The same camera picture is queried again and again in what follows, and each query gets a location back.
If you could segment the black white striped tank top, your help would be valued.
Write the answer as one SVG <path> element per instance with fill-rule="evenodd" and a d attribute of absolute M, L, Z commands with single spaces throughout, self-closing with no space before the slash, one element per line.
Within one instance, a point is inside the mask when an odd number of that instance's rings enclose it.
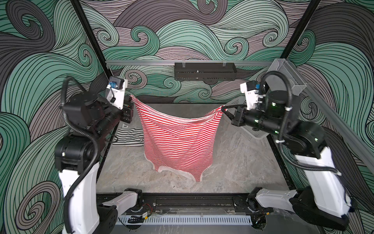
<path fill-rule="evenodd" d="M 118 128 L 114 142 L 114 146 L 123 147 L 139 147 L 144 145 L 144 133 L 142 128 L 132 128 L 123 126 Z"/>

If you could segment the red white striped tank top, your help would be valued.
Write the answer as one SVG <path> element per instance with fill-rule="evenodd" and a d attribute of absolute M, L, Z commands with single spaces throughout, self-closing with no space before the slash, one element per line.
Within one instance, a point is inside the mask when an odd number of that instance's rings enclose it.
<path fill-rule="evenodd" d="M 194 119 L 159 112 L 131 96 L 144 134 L 144 155 L 154 170 L 170 170 L 202 180 L 213 164 L 213 148 L 223 112 L 220 107 Z"/>

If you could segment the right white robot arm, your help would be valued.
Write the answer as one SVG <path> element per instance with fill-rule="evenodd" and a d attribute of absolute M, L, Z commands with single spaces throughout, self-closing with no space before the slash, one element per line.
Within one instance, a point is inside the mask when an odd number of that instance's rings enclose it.
<path fill-rule="evenodd" d="M 301 98 L 293 93 L 291 81 L 281 72 L 266 73 L 261 82 L 240 85 L 245 104 L 222 107 L 232 125 L 266 132 L 275 137 L 279 154 L 290 165 L 304 171 L 307 187 L 277 191 L 256 187 L 247 197 L 250 208 L 258 209 L 259 222 L 273 209 L 295 213 L 307 223 L 345 231 L 354 202 L 347 195 L 342 173 L 336 168 L 323 128 L 299 119 Z"/>

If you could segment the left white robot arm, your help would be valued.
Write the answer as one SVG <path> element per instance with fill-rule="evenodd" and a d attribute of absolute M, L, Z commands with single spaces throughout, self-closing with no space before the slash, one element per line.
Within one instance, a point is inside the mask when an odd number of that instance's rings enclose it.
<path fill-rule="evenodd" d="M 66 135 L 55 146 L 55 166 L 64 192 L 63 221 L 65 234 L 107 234 L 120 215 L 143 205 L 142 191 L 127 189 L 117 197 L 98 204 L 96 180 L 100 155 L 107 136 L 122 121 L 131 122 L 133 105 L 125 94 L 128 82 L 110 77 L 108 95 L 86 90 L 68 97 L 68 85 L 75 79 L 64 79 L 60 96 Z"/>

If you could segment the white plastic laundry basket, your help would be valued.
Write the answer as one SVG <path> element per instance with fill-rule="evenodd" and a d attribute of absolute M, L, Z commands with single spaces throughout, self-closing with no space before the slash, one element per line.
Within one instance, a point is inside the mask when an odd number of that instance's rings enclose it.
<path fill-rule="evenodd" d="M 246 105 L 246 100 L 244 96 L 236 97 L 235 99 L 228 102 L 226 105 L 240 105 L 244 104 Z M 262 140 L 263 138 L 267 137 L 269 133 L 266 133 L 264 131 L 255 131 L 252 127 L 245 125 L 241 127 L 241 132 L 243 135 L 245 135 L 248 139 L 256 139 L 256 140 Z"/>

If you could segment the clear plastic wall bin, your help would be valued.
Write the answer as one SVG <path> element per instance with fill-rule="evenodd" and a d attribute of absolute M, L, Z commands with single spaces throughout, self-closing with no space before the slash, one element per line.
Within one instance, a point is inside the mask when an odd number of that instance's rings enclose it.
<path fill-rule="evenodd" d="M 298 71 L 297 67 L 292 62 L 284 58 L 275 59 L 268 69 L 268 72 L 270 71 L 278 71 L 284 74 L 288 78 L 291 84 L 293 95 L 295 96 L 299 96 L 306 88 L 306 80 Z M 269 76 L 266 79 L 266 83 L 269 86 L 270 91 L 286 91 L 286 86 L 283 81 L 275 75 Z"/>

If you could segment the aluminium wall rail back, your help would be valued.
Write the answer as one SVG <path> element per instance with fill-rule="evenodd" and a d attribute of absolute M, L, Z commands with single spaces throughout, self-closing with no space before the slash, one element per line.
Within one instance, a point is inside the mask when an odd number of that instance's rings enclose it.
<path fill-rule="evenodd" d="M 106 60 L 107 66 L 174 66 L 176 63 L 182 63 L 185 66 L 187 63 L 219 63 L 226 65 L 227 63 L 234 63 L 237 66 L 270 66 L 273 61 L 255 61 L 255 60 Z"/>

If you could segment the aluminium wall rail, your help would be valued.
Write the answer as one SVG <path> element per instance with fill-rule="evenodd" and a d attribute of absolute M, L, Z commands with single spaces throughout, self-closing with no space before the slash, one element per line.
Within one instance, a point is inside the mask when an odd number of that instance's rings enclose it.
<path fill-rule="evenodd" d="M 288 71 L 295 78 L 299 78 L 305 83 L 305 93 L 317 105 L 329 125 L 337 131 L 337 134 L 343 139 L 350 152 L 362 162 L 363 166 L 366 166 L 373 173 L 374 151 L 339 114 L 341 109 L 336 95 L 339 92 L 338 85 L 329 84 L 323 74 L 312 66 L 302 65 L 301 68 L 298 68 L 293 62 L 288 60 L 286 62 L 290 66 Z"/>
<path fill-rule="evenodd" d="M 237 66 L 270 66 L 273 61 L 255 61 L 255 60 L 106 60 L 107 66 L 174 66 L 176 63 L 182 63 L 185 66 L 187 63 L 219 63 L 226 65 L 227 63 L 234 63 Z"/>

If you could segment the aluminium wall rail right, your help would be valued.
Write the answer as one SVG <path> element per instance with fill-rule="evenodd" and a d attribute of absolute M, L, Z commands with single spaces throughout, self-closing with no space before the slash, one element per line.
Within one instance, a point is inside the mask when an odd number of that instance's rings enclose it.
<path fill-rule="evenodd" d="M 299 78 L 305 83 L 305 93 L 317 105 L 329 125 L 337 131 L 337 134 L 343 139 L 350 152 L 362 162 L 363 166 L 366 166 L 373 173 L 374 151 L 339 114 L 341 109 L 336 95 L 339 92 L 338 85 L 329 84 L 323 74 L 312 66 L 302 65 L 301 68 L 298 68 L 293 62 L 288 60 L 286 62 L 290 66 L 288 71 L 295 78 Z"/>

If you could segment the black perforated wall tray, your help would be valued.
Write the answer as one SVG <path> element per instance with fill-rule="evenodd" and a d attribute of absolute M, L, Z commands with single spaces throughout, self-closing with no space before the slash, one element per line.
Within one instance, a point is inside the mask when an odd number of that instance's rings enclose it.
<path fill-rule="evenodd" d="M 204 81 L 213 84 L 217 81 L 234 81 L 237 69 L 234 63 L 182 63 L 174 65 L 174 78 L 177 81 Z"/>

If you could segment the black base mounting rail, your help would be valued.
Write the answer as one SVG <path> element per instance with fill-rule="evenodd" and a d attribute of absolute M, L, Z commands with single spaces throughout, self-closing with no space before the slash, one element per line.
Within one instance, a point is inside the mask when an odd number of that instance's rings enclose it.
<path fill-rule="evenodd" d="M 142 193 L 135 206 L 124 211 L 136 214 L 145 210 L 162 214 L 172 209 L 193 208 L 223 209 L 247 215 L 270 213 L 277 209 L 261 206 L 249 193 Z"/>

